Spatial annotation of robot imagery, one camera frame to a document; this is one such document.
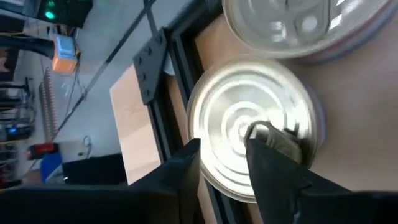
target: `table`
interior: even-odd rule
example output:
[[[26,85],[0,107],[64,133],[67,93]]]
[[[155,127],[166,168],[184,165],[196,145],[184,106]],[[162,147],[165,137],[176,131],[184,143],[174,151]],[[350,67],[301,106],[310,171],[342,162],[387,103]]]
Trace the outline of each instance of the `table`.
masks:
[[[282,61],[312,87],[323,104],[327,139],[311,170],[350,190],[398,190],[398,15],[372,40],[343,58],[322,65]],[[220,16],[196,39],[203,67],[250,53]],[[169,92],[181,133],[185,109],[177,82]],[[129,183],[160,164],[149,117],[142,105],[134,66],[111,89],[113,109]],[[215,223],[201,181],[199,198],[207,223]],[[262,223],[249,205],[254,223]]]

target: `screw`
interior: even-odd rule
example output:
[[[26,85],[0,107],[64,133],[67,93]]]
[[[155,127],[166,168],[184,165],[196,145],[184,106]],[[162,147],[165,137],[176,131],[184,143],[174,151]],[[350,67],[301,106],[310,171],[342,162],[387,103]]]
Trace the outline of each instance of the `screw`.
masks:
[[[143,73],[141,73],[141,74],[139,74],[139,79],[141,80],[141,81],[144,81],[145,80],[145,78],[146,78],[146,75],[145,75],[145,73],[143,72]]]
[[[157,36],[157,37],[155,38],[155,41],[156,41],[158,44],[161,44],[162,41],[163,41],[162,36]]]
[[[140,65],[141,62],[142,62],[142,58],[140,56],[136,57],[136,63]]]
[[[151,55],[151,53],[152,53],[151,47],[146,47],[146,48],[145,48],[145,53],[146,53],[147,55]]]
[[[149,90],[144,90],[143,92],[142,92],[142,94],[144,94],[144,96],[149,96]]]

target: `black plastic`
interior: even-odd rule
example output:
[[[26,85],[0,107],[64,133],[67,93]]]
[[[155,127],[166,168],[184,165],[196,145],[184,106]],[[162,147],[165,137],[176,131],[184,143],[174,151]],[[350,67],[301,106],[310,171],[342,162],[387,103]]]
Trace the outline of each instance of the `black plastic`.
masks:
[[[29,50],[44,55],[49,59],[54,58],[54,42],[28,35],[6,36],[0,35],[0,46],[14,47],[20,50]]]
[[[250,180],[264,223],[385,223],[396,220],[396,192],[350,192],[250,139]]]
[[[173,158],[128,187],[41,185],[2,191],[1,221],[194,223],[192,217],[200,175],[199,148],[199,139],[190,141]]]

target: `can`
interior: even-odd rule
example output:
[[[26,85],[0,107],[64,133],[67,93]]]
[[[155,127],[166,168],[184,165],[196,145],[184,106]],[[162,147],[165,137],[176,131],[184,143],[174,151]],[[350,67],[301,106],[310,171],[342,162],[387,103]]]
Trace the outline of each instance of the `can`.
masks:
[[[255,121],[294,133],[310,167],[325,127],[305,85],[281,64],[245,55],[207,70],[187,108],[188,137],[201,139],[201,172],[225,195],[255,203],[244,137]]]
[[[395,0],[223,0],[230,29],[272,58],[336,58],[359,46],[394,15]]]

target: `tin can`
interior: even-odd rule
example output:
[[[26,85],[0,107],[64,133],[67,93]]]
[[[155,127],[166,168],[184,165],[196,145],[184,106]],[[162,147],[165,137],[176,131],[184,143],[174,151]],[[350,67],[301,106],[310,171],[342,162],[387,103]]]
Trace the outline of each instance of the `tin can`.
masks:
[[[223,0],[231,30],[272,58],[326,61],[353,50],[394,15],[395,0]]]
[[[281,64],[244,56],[210,68],[189,100],[188,137],[201,139],[201,171],[220,192],[255,203],[243,139],[249,125],[270,121],[294,133],[310,167],[324,124],[303,83]]]

